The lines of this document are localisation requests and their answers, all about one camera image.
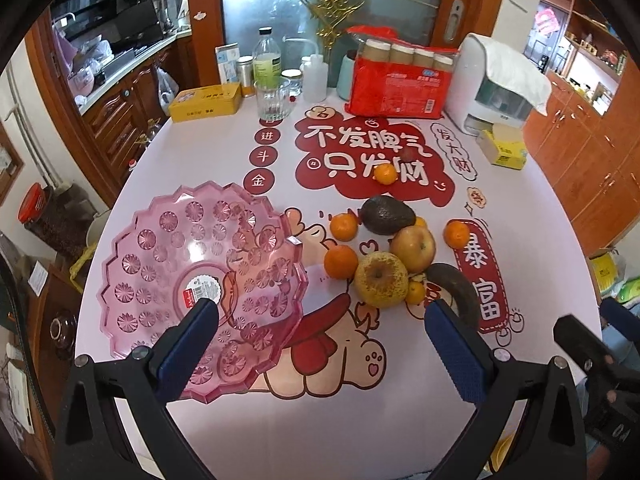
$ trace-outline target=bottle cap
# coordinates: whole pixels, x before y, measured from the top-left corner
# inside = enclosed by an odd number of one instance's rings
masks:
[[[410,46],[400,45],[397,43],[394,43],[391,46],[391,50],[397,50],[398,52],[402,52],[403,54],[413,54],[415,52],[414,48],[411,48]]]
[[[443,56],[442,54],[436,54],[433,60],[444,65],[453,65],[453,60],[449,56]]]
[[[423,50],[421,48],[416,48],[415,53],[418,56],[424,56],[424,57],[434,57],[435,55],[435,52],[433,50]]]
[[[367,40],[367,46],[378,48],[380,50],[391,50],[391,44],[378,40]]]

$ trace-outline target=apple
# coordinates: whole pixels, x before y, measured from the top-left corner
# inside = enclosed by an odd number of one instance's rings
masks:
[[[390,252],[395,254],[410,273],[423,272],[436,255],[436,242],[428,228],[411,225],[400,229],[391,244]]]

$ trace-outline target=plastic bottle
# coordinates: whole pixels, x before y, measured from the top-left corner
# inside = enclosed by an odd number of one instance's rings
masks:
[[[321,103],[326,99],[329,65],[323,59],[322,54],[312,54],[311,61],[305,63],[302,97],[308,103]]]
[[[259,31],[260,41],[254,48],[254,80],[267,88],[276,88],[280,78],[280,48],[271,37],[271,27]]]

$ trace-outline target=white bottle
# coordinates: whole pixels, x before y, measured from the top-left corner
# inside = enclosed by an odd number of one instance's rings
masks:
[[[302,97],[308,103],[321,103],[326,99],[329,65],[323,59],[322,54],[312,54],[311,60],[305,63]]]

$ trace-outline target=tissue box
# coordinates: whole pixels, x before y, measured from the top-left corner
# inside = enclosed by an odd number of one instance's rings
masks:
[[[242,101],[240,83],[204,86],[180,92],[169,105],[174,123],[233,115]]]
[[[522,131],[494,124],[493,131],[483,130],[476,142],[490,163],[512,170],[521,170],[527,161],[527,147],[522,139]]]

